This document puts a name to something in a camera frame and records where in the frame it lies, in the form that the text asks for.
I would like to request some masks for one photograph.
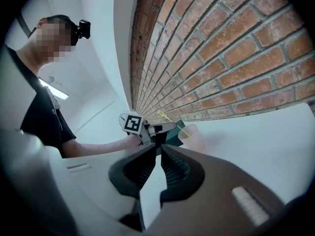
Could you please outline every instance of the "person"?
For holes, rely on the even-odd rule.
[[[14,51],[8,48],[16,66],[36,91],[21,130],[36,135],[46,146],[56,147],[64,158],[109,153],[140,145],[141,139],[134,134],[103,145],[78,143],[56,107],[58,104],[55,104],[52,94],[41,85],[38,78],[40,70],[71,51],[78,39],[78,28],[70,18],[55,15],[39,20],[21,49]]]

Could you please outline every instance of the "plastic cup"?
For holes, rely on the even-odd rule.
[[[186,135],[182,130],[178,133],[178,139],[190,150],[203,153],[205,150],[205,141],[195,124],[188,125],[183,130],[190,136]]]

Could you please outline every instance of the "ceiling light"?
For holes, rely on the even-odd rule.
[[[44,82],[41,78],[39,79],[40,83],[44,86],[44,87],[48,87],[50,89],[50,92],[54,95],[59,97],[62,100],[67,100],[69,95],[59,91],[58,89],[52,87],[51,85],[47,84],[46,82]]]

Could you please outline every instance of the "short hair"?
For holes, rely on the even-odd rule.
[[[58,18],[63,20],[66,24],[70,25],[70,30],[71,30],[71,46],[75,46],[78,42],[79,39],[79,30],[78,27],[76,26],[75,23],[73,23],[70,18],[68,16],[65,15],[55,15],[55,16],[51,16],[51,17],[47,17],[47,22],[48,23],[53,23],[54,19]],[[34,33],[34,31],[36,30],[36,27],[34,27],[34,29],[31,31],[31,33],[29,34],[29,38],[30,36]]]

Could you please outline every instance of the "red brick wall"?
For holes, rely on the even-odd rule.
[[[133,107],[150,122],[258,114],[315,100],[315,52],[287,0],[139,0]]]

